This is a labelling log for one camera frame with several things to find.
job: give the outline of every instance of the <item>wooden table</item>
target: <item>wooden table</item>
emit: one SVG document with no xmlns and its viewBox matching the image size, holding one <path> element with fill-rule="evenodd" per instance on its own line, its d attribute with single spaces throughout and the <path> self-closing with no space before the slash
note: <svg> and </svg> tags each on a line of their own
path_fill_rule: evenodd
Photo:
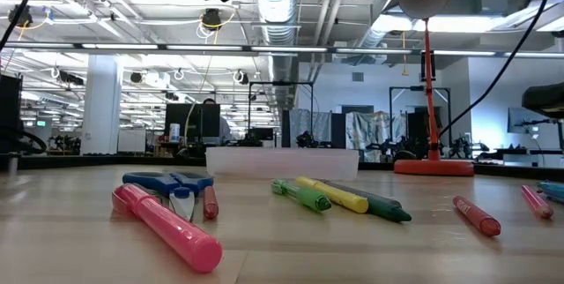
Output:
<svg viewBox="0 0 564 284">
<path fill-rule="evenodd" d="M 564 282 L 564 206 L 535 218 L 520 192 L 533 181 L 360 172 L 351 186 L 401 201 L 404 225 L 335 206 L 316 214 L 271 194 L 270 180 L 217 178 L 215 235 L 224 257 L 190 268 L 143 222 L 113 216 L 110 193 L 130 171 L 102 166 L 0 177 L 0 283 L 532 283 Z M 203 173 L 204 168 L 176 168 Z M 453 211 L 462 195 L 498 219 L 488 239 Z"/>
</svg>

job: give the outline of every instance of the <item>clear plastic container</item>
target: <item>clear plastic container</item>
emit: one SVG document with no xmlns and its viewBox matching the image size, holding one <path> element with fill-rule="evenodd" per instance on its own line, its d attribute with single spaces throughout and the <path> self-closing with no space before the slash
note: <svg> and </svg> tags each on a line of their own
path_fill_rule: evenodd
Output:
<svg viewBox="0 0 564 284">
<path fill-rule="evenodd" d="M 352 180 L 356 178 L 359 153 L 324 148 L 210 147 L 206 152 L 208 173 L 213 176 Z"/>
</svg>

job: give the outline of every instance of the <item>pink highlighter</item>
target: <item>pink highlighter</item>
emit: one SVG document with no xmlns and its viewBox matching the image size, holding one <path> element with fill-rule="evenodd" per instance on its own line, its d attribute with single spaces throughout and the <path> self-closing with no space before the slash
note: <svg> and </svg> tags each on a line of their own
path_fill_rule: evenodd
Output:
<svg viewBox="0 0 564 284">
<path fill-rule="evenodd" d="M 221 260 L 221 244 L 202 229 L 165 208 L 153 196 L 126 183 L 112 194 L 118 213 L 133 212 L 160 235 L 192 268 L 209 273 Z"/>
<path fill-rule="evenodd" d="M 526 185 L 521 186 L 523 196 L 531 206 L 532 210 L 538 214 L 540 218 L 550 219 L 553 216 L 553 209 L 539 196 L 535 191 L 532 191 Z"/>
</svg>

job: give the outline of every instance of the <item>green marker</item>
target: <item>green marker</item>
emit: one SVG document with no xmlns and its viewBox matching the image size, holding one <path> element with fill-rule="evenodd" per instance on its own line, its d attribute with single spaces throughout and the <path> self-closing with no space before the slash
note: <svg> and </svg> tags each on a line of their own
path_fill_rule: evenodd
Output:
<svg viewBox="0 0 564 284">
<path fill-rule="evenodd" d="M 380 197 L 375 194 L 371 194 L 365 191 L 359 191 L 357 189 L 340 185 L 333 182 L 325 182 L 331 187 L 338 188 L 342 191 L 351 192 L 357 196 L 364 197 L 368 199 L 368 211 L 367 213 L 377 215 L 387 220 L 394 222 L 401 221 L 411 221 L 412 217 L 409 213 L 406 213 L 399 202 L 393 199 Z"/>
<path fill-rule="evenodd" d="M 331 202 L 322 192 L 310 188 L 298 187 L 287 181 L 277 179 L 272 181 L 272 192 L 295 198 L 302 205 L 317 212 L 331 208 Z"/>
</svg>

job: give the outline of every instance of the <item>ductwork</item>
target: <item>ductwork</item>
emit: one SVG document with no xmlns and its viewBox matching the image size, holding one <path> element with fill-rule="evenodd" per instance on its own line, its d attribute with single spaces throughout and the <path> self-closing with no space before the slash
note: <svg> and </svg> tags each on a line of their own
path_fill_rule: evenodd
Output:
<svg viewBox="0 0 564 284">
<path fill-rule="evenodd" d="M 257 0 L 260 19 L 264 23 L 293 24 L 297 17 L 296 0 Z M 295 27 L 264 26 L 264 42 L 267 45 L 294 45 Z M 298 61 L 293 56 L 270 56 L 268 59 L 269 75 L 273 81 L 297 81 Z M 275 89 L 276 103 L 288 107 L 293 100 L 284 89 Z"/>
</svg>

